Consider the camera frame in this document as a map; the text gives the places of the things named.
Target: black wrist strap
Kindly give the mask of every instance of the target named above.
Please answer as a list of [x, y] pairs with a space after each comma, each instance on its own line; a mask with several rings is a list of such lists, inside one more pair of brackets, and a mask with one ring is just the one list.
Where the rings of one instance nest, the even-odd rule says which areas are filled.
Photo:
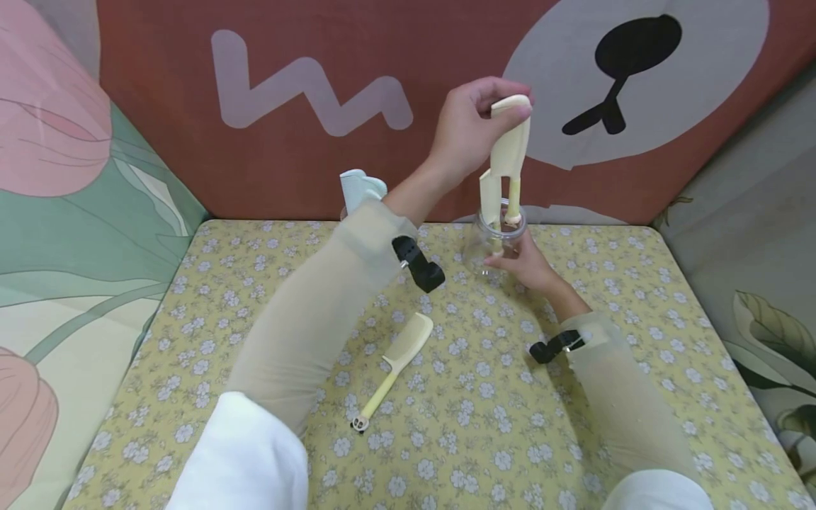
[[439, 264], [428, 262], [416, 241], [408, 236], [400, 236], [391, 241], [394, 253], [400, 262], [407, 262], [410, 275], [417, 287], [429, 293], [445, 282], [445, 273]]
[[576, 330], [562, 331], [546, 344], [536, 342], [530, 347], [530, 355], [540, 364], [549, 363], [565, 348], [570, 351], [584, 346], [581, 334]]

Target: glass jar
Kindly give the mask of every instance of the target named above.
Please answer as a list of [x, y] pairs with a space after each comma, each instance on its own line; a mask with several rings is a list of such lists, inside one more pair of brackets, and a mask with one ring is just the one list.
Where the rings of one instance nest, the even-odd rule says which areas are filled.
[[511, 251], [516, 244], [516, 240], [527, 230], [527, 214], [524, 207], [520, 207], [521, 221], [515, 227], [504, 223], [504, 215], [507, 213], [508, 200], [502, 198], [501, 215], [499, 216], [500, 226], [490, 225], [485, 222], [481, 215], [481, 209], [469, 232], [465, 235], [464, 248], [462, 250], [462, 260], [468, 269], [477, 275], [486, 277], [497, 277], [501, 271], [485, 266], [485, 259], [491, 255], [503, 255]]

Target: jar opening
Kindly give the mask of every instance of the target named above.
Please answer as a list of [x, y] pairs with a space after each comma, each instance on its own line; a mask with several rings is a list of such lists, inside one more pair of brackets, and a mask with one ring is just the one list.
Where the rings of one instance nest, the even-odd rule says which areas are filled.
[[477, 215], [477, 218], [479, 224], [494, 236], [501, 237], [502, 239], [512, 240], [521, 236], [527, 229], [527, 214], [523, 206], [519, 207], [519, 212], [521, 213], [521, 220], [518, 222], [518, 225], [516, 225], [515, 227], [512, 225], [508, 225], [504, 223], [504, 215], [507, 214], [508, 205], [509, 201], [507, 200], [507, 198], [502, 198], [502, 208], [501, 212], [499, 213], [499, 228], [494, 228], [493, 225], [485, 222], [485, 217], [482, 215], [481, 209], [479, 209], [479, 214]]

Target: floral tablecloth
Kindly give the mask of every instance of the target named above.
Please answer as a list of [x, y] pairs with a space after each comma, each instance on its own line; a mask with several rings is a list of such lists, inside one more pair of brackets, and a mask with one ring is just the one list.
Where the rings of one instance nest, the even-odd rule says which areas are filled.
[[[65, 508], [163, 508], [256, 313], [334, 225], [199, 228]], [[526, 355], [557, 332], [552, 308], [509, 278], [468, 273], [466, 228], [420, 230], [420, 246], [446, 271], [443, 287], [425, 295], [405, 273], [361, 313], [304, 439], [311, 508], [599, 508], [625, 474], [565, 359], [544, 367]], [[654, 230], [530, 228], [557, 271], [628, 338], [688, 435], [715, 508], [813, 507]], [[349, 420], [416, 311], [434, 320], [431, 339], [358, 435]]]

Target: light blue object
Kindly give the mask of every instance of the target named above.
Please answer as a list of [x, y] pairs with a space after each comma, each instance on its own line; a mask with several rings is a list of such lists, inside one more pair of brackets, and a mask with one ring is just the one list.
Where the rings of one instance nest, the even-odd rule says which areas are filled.
[[388, 186], [376, 177], [369, 177], [359, 168], [340, 174], [340, 186], [346, 201], [346, 214], [352, 214], [365, 200], [382, 200]]

